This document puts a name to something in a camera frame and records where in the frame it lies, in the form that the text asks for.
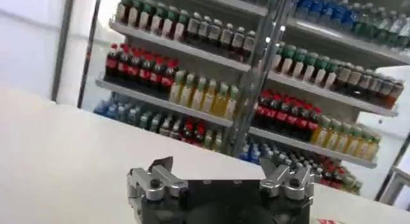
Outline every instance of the shelf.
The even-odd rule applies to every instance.
[[[128,97],[132,97],[134,99],[138,99],[144,102],[148,102],[149,104],[154,104],[156,106],[160,106],[166,109],[170,109],[172,111],[176,111],[185,115],[189,115],[195,118],[200,118],[203,119],[207,122],[211,122],[214,124],[218,124],[224,127],[230,127],[232,126],[232,121],[227,120],[225,118],[220,118],[217,116],[209,115],[207,113],[201,112],[201,111],[196,111],[194,109],[190,109],[184,106],[180,106],[179,104],[174,104],[166,100],[162,100],[141,92],[138,92],[136,90],[132,90],[129,88],[125,88],[123,86],[119,86],[115,83],[111,83],[108,81],[105,81],[104,78],[102,77],[103,75],[100,75],[100,78],[95,80],[95,83],[97,86],[100,88],[104,88],[113,92],[117,92],[123,95],[127,95]]]
[[[389,110],[389,109],[386,109],[380,106],[376,106],[371,103],[367,103],[365,101],[355,99],[353,97],[348,97],[346,95],[332,92],[332,91],[317,87],[309,83],[305,83],[305,82],[302,82],[296,79],[292,79],[290,77],[283,76],[281,74],[276,74],[274,72],[270,72],[268,75],[268,78],[278,83],[286,84],[288,86],[292,86],[294,88],[298,88],[306,92],[319,95],[326,99],[331,99],[331,100],[335,100],[343,104],[347,104],[349,106],[354,106],[356,108],[362,109],[363,111],[376,113],[378,115],[383,115],[383,116],[397,116],[398,115],[397,112],[394,112],[392,110]]]
[[[234,68],[236,70],[240,71],[248,71],[250,69],[249,65],[246,65],[244,63],[237,62],[235,60],[230,60],[228,58],[225,58],[223,56],[219,56],[216,54],[209,53],[207,51],[203,51],[194,47],[191,47],[186,44],[182,44],[181,42],[174,41],[174,40],[169,40],[166,38],[162,38],[160,36],[156,36],[153,34],[150,34],[145,31],[141,31],[139,29],[135,29],[123,24],[119,24],[117,22],[110,22],[110,28],[122,33],[123,35],[127,36],[132,36],[134,38],[139,38],[141,40],[145,40],[148,42],[152,42],[158,45],[162,45],[164,47],[167,47],[169,49],[173,49],[175,51],[183,52],[185,54],[188,54],[190,56],[195,56],[196,58],[204,59],[207,61],[211,61],[213,63],[218,63],[220,65],[224,65],[227,67]]]
[[[312,151],[314,153],[321,154],[323,156],[327,156],[327,157],[331,157],[335,159],[341,159],[342,161],[354,163],[360,166],[364,166],[366,168],[375,168],[377,166],[375,162],[369,162],[364,159],[360,159],[360,158],[356,158],[356,157],[342,154],[339,152],[335,152],[333,150],[328,150],[323,147],[318,147],[318,146],[315,146],[309,143],[305,143],[303,141],[299,141],[296,139],[288,138],[286,136],[282,136],[280,134],[276,134],[274,132],[268,132],[262,129],[257,129],[255,127],[251,127],[249,130],[249,133],[256,135],[256,136],[261,136],[263,138],[267,138],[270,140],[278,141],[280,143],[287,144],[291,147],[301,148],[303,150]]]

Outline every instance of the white label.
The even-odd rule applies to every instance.
[[[336,140],[338,139],[338,135],[337,134],[333,134],[330,138],[329,141],[327,141],[327,145],[325,146],[328,149],[333,149],[334,148],[334,144],[336,143]]]
[[[321,131],[316,139],[315,145],[321,147],[323,142],[325,141],[327,135],[327,131]]]
[[[135,9],[135,8],[131,8],[129,10],[128,26],[134,27],[135,24],[136,24],[135,22],[136,22],[137,18],[138,18],[138,10]]]
[[[353,155],[354,151],[356,150],[357,144],[359,143],[358,140],[354,139],[352,143],[348,146],[348,149],[346,151],[346,154],[350,154],[351,156]]]
[[[283,65],[282,65],[281,74],[287,74],[291,64],[292,64],[292,59],[291,58],[286,58],[283,62]]]
[[[170,19],[166,19],[164,21],[164,27],[162,29],[162,36],[168,36],[169,33],[171,32],[172,28],[172,21]]]
[[[204,99],[204,105],[202,106],[202,111],[206,113],[211,112],[212,102],[213,102],[213,95],[206,94],[205,99]]]
[[[184,29],[185,29],[185,25],[178,23],[176,28],[175,28],[175,36],[174,39],[181,41],[182,39],[182,35],[184,34]]]
[[[348,140],[347,136],[340,138],[339,143],[337,144],[334,150],[337,152],[342,152],[343,149],[345,148],[347,140]]]

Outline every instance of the water bottle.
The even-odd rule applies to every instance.
[[[394,47],[397,44],[398,34],[400,30],[407,24],[407,19],[405,14],[398,16],[398,19],[393,23],[390,28],[389,35],[387,37],[388,47]]]
[[[323,10],[324,5],[325,5],[325,0],[313,0],[311,10],[307,14],[306,20],[312,23],[318,22],[318,18],[320,16],[320,13]]]
[[[305,19],[312,6],[313,0],[302,0],[296,11],[296,18]]]
[[[342,23],[342,30],[350,33],[353,30],[354,24],[359,20],[360,4],[354,3],[353,7],[346,12]]]
[[[340,4],[334,9],[332,15],[332,27],[334,29],[341,29],[341,23],[345,16],[345,13],[348,12],[347,6],[349,5],[349,0],[341,0]]]
[[[338,0],[327,0],[324,8],[322,9],[322,14],[318,19],[318,23],[323,26],[330,27],[333,11],[337,7],[337,5]]]

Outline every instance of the yellow juice bottle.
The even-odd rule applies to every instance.
[[[342,152],[345,148],[347,141],[349,140],[349,136],[352,133],[352,126],[348,123],[342,123],[342,131],[339,133],[339,138],[335,143],[335,146],[332,150],[337,152]]]
[[[349,136],[346,146],[343,149],[343,153],[353,156],[357,146],[361,143],[361,133],[362,130],[360,127],[353,126],[352,134]]]
[[[225,83],[220,84],[219,93],[215,98],[215,103],[213,104],[212,113],[216,116],[223,116],[227,104],[227,93],[228,85]]]
[[[327,134],[327,140],[325,140],[325,143],[323,145],[323,147],[328,148],[329,150],[333,150],[338,138],[341,135],[341,122],[335,120],[335,122],[333,122],[332,124],[333,131]]]
[[[205,97],[202,100],[201,111],[205,113],[211,112],[213,102],[215,99],[216,89],[217,89],[217,82],[214,79],[212,79],[209,82],[208,90],[206,91]]]

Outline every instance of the white tabletop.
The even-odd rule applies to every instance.
[[[21,92],[0,94],[0,223],[135,223],[126,173],[166,156],[184,179],[263,178],[254,164]],[[346,224],[410,220],[408,212],[321,185],[311,215]]]

